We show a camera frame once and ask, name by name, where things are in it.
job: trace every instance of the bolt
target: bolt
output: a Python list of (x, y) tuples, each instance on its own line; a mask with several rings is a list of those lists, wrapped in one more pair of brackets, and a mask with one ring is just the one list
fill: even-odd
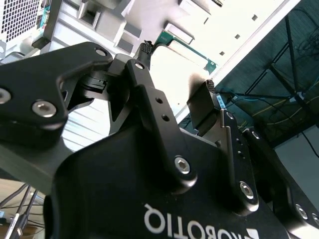
[(297, 212), (299, 213), (300, 216), (302, 216), (303, 219), (307, 220), (308, 219), (308, 215), (307, 213), (303, 210), (303, 208), (296, 204), (296, 209), (297, 209)]
[(319, 219), (318, 219), (317, 215), (314, 213), (313, 213), (313, 219), (317, 223), (317, 225), (319, 226)]
[(19, 237), (23, 235), (21, 228), (17, 228), (16, 232), (18, 233)]
[(177, 157), (175, 159), (175, 167), (182, 173), (182, 174), (188, 174), (190, 173), (190, 165), (186, 161), (186, 159), (182, 157)]
[(135, 66), (137, 67), (137, 68), (139, 68), (139, 69), (144, 69), (144, 66), (142, 65), (142, 64), (140, 64), (140, 63), (135, 63)]
[(32, 110), (37, 115), (50, 118), (56, 114), (56, 107), (48, 101), (37, 101), (33, 103)]
[(11, 94), (9, 91), (0, 88), (0, 104), (4, 104), (11, 100)]
[(253, 199), (254, 198), (253, 190), (251, 190), (251, 188), (248, 186), (247, 183), (240, 182), (240, 190), (246, 196), (246, 198), (248, 198), (248, 199)]
[(234, 116), (230, 112), (226, 112), (227, 116), (230, 117), (231, 120), (234, 119)]
[(106, 53), (101, 49), (96, 49), (95, 52), (98, 53), (100, 56), (106, 56)]
[(252, 131), (251, 133), (253, 134), (253, 136), (254, 136), (256, 139), (260, 139), (259, 136), (258, 136), (258, 134), (257, 134), (256, 132)]

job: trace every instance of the ventilation grille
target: ventilation grille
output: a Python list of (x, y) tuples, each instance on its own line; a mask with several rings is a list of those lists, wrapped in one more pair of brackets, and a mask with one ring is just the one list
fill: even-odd
[(39, 0), (5, 0), (1, 33), (6, 42), (14, 40), (36, 25)]

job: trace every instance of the robotiq logo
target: robotiq logo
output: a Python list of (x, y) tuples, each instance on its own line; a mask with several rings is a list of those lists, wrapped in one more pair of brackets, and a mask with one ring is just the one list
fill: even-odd
[[(169, 238), (177, 238), (177, 239), (259, 239), (258, 232), (256, 229), (246, 229), (248, 236), (242, 236), (240, 234), (235, 234), (233, 232), (229, 232), (225, 229), (215, 229), (215, 227), (207, 225), (203, 227), (197, 221), (190, 221), (187, 224), (187, 232), (183, 232), (183, 220), (182, 217), (177, 217), (178, 230), (177, 232), (173, 232), (172, 230), (172, 216), (170, 213), (167, 213), (167, 217), (165, 219), (164, 215), (157, 209), (152, 208), (150, 205), (145, 204), (147, 211), (144, 215), (144, 223), (146, 228), (153, 234), (161, 234), (166, 233)], [(152, 225), (150, 223), (150, 216), (152, 218), (158, 217), (160, 220), (160, 224), (156, 223), (156, 225)], [(194, 236), (194, 231), (200, 232), (200, 234), (196, 234)]]

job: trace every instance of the green circuit board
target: green circuit board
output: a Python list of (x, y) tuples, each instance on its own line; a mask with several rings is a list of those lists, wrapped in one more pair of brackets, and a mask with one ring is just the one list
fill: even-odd
[(192, 52), (194, 52), (198, 56), (206, 59), (208, 61), (208, 63), (205, 66), (204, 69), (206, 71), (208, 71), (209, 74), (211, 74), (216, 69), (216, 67), (217, 67), (216, 63), (214, 63), (213, 61), (211, 61), (210, 59), (208, 59), (207, 57), (205, 57), (204, 55), (202, 55), (198, 51), (196, 51), (193, 48), (191, 48), (187, 43), (183, 42), (178, 37), (175, 37), (175, 36), (169, 34), (166, 31), (162, 31), (161, 32), (161, 34), (159, 35), (158, 39), (156, 40), (156, 42), (154, 44), (154, 47), (156, 47), (156, 45), (158, 45), (158, 44), (163, 44), (163, 45), (168, 46), (172, 41), (177, 41), (179, 44), (181, 44), (184, 47), (188, 48), (189, 50), (191, 50)]

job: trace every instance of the white wall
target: white wall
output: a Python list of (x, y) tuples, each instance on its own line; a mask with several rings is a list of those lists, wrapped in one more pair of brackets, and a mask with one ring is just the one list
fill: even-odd
[[(315, 150), (319, 154), (319, 129), (306, 130)], [(319, 158), (315, 156), (302, 134), (276, 148), (276, 152), (292, 177), (319, 210)]]

